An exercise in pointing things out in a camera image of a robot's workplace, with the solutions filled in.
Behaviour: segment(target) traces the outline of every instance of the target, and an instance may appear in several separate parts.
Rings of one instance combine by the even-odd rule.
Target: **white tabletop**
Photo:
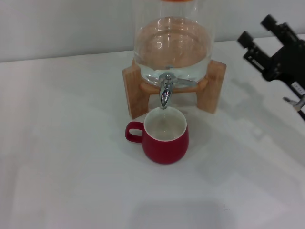
[[[133,52],[0,64],[0,228],[303,229],[305,123],[244,53],[215,44],[227,64],[215,115],[173,95],[190,146],[169,166],[124,137]]]

